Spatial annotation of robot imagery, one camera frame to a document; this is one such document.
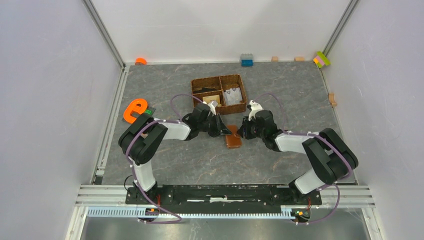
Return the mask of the brown leather card holder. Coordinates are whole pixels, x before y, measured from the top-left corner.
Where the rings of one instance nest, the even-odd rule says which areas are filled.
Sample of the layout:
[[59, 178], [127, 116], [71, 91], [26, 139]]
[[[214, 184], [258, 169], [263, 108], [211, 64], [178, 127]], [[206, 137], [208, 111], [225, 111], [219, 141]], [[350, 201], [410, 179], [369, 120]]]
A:
[[227, 125], [226, 126], [231, 134], [225, 136], [226, 147], [228, 149], [237, 149], [242, 146], [242, 139], [240, 135], [237, 133], [238, 128], [236, 125]]

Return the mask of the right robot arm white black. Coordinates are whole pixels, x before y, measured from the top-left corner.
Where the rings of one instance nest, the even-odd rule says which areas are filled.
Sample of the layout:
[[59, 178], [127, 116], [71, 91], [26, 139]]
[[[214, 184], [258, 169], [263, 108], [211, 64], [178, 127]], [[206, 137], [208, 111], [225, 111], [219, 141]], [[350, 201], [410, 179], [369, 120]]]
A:
[[246, 140], [259, 138], [275, 152], [307, 156], [311, 169], [289, 184], [288, 196], [295, 204], [306, 201], [310, 192], [349, 177], [359, 165], [355, 154], [332, 128], [307, 133], [284, 131], [277, 127], [269, 110], [245, 116], [237, 134]]

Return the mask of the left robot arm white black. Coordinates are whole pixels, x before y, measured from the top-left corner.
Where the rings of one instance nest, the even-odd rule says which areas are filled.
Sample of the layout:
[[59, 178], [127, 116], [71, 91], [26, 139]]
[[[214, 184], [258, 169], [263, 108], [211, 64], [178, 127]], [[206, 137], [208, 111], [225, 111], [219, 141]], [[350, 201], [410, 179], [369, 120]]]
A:
[[152, 158], [162, 141], [190, 141], [200, 132], [206, 132], [212, 138], [232, 134], [215, 107], [205, 103], [197, 104], [180, 120], [158, 119], [143, 113], [123, 132], [118, 145], [134, 173], [133, 186], [140, 200], [151, 204], [157, 198]]

